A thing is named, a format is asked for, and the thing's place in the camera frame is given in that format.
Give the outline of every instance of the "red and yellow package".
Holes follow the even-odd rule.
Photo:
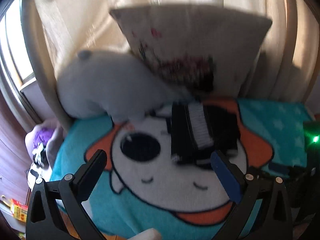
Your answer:
[[[23,222],[27,221],[28,206],[23,205],[19,201],[12,199],[10,209],[14,218]]]

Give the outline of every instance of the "wooden floor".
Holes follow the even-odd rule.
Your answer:
[[[77,234],[75,228],[73,227],[68,215],[63,213],[62,211],[60,211],[60,213],[61,213],[61,217],[62,217],[62,219],[63,219],[63,221],[69,231],[69,234],[72,235],[73,237],[80,239],[79,235]],[[125,240],[125,238],[120,237],[120,236],[108,236],[105,234],[103,234],[103,235],[107,240]]]

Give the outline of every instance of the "purple clothing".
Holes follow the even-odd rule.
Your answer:
[[[38,148],[40,143],[43,143],[44,146],[47,145],[49,139],[52,137],[53,132],[54,129],[46,127],[38,131],[35,135],[35,138],[33,139],[33,148]]]

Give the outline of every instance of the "green light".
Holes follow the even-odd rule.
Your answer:
[[[314,136],[313,142],[317,142],[317,141],[319,141],[319,136]]]

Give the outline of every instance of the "floral pillow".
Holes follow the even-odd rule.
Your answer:
[[[169,83],[236,97],[272,21],[212,5],[110,11],[133,53]]]

